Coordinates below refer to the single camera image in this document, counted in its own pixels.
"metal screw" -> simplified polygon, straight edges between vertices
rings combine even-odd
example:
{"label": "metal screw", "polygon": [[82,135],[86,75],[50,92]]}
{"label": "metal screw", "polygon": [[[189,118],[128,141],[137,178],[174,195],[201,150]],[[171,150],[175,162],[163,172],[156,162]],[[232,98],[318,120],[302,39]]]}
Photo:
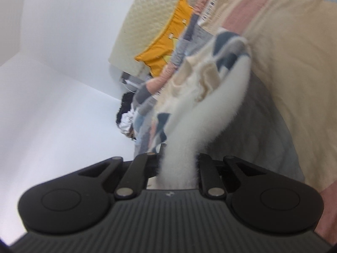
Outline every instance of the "metal screw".
{"label": "metal screw", "polygon": [[131,188],[128,187],[121,187],[117,189],[116,194],[121,197],[127,197],[130,196],[134,191]]}
{"label": "metal screw", "polygon": [[214,197],[219,197],[225,194],[225,190],[220,187],[212,187],[208,189],[208,194]]}

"ribbed gray surface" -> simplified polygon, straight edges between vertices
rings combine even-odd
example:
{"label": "ribbed gray surface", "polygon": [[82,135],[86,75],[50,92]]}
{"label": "ribbed gray surface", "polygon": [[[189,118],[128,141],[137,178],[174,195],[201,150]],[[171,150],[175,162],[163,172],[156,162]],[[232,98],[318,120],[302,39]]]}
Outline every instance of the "ribbed gray surface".
{"label": "ribbed gray surface", "polygon": [[330,246],[313,232],[275,237],[254,232],[226,204],[198,191],[143,191],[115,204],[95,227],[69,236],[28,233],[15,253],[325,253]]}

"fleece blanket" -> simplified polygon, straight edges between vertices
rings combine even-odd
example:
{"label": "fleece blanket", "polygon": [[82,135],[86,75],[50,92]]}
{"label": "fleece blanket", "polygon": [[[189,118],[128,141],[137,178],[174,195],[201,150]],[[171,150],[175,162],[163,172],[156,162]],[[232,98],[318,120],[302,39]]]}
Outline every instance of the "fleece blanket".
{"label": "fleece blanket", "polygon": [[[219,27],[245,37],[252,53],[243,105],[207,152],[214,159],[238,156],[317,189],[325,209],[316,231],[336,243],[337,0],[206,0],[200,8],[185,32],[190,38],[178,44],[183,56],[198,52]],[[134,103],[155,104],[163,80],[145,84]],[[139,123],[153,122],[148,108]],[[149,125],[138,130],[149,147],[142,140],[151,137]]]}

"pile of clothes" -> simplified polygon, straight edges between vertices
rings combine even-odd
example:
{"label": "pile of clothes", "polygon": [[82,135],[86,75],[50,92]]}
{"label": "pile of clothes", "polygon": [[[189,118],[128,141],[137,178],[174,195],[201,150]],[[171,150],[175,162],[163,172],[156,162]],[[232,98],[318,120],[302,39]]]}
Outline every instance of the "pile of clothes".
{"label": "pile of clothes", "polygon": [[132,107],[133,92],[125,93],[122,96],[121,107],[116,115],[116,124],[126,137],[135,139],[132,122],[134,120],[134,109]]}

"white wall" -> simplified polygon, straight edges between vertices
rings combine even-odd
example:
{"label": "white wall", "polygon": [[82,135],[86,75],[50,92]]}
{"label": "white wall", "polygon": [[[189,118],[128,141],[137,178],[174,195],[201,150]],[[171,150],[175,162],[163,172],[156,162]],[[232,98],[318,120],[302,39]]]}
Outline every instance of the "white wall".
{"label": "white wall", "polygon": [[0,237],[24,233],[17,201],[31,186],[112,156],[134,143],[115,122],[120,102],[18,54],[0,67]]}
{"label": "white wall", "polygon": [[23,2],[0,0],[0,66],[19,51]]}
{"label": "white wall", "polygon": [[108,57],[133,0],[25,0],[21,49],[112,97],[121,72]]}

